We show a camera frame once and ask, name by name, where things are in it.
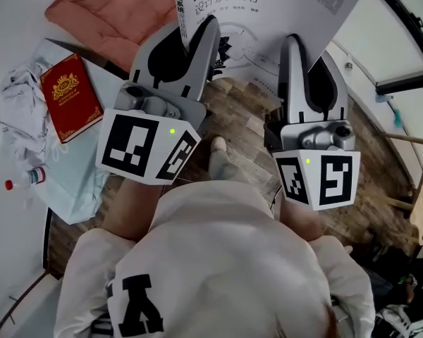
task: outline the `black cable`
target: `black cable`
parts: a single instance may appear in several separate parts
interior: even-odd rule
[[[271,206],[269,207],[269,210],[272,210],[274,203],[276,203],[277,194],[279,194],[281,189],[282,189],[282,185],[279,187],[279,189],[277,189],[276,193],[274,194],[274,198],[273,198],[273,201],[271,202]]]

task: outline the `person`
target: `person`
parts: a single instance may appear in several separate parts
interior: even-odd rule
[[[274,220],[222,137],[209,175],[161,198],[123,181],[68,262],[54,336],[337,337],[334,296],[370,337],[369,278],[319,214],[283,200]]]

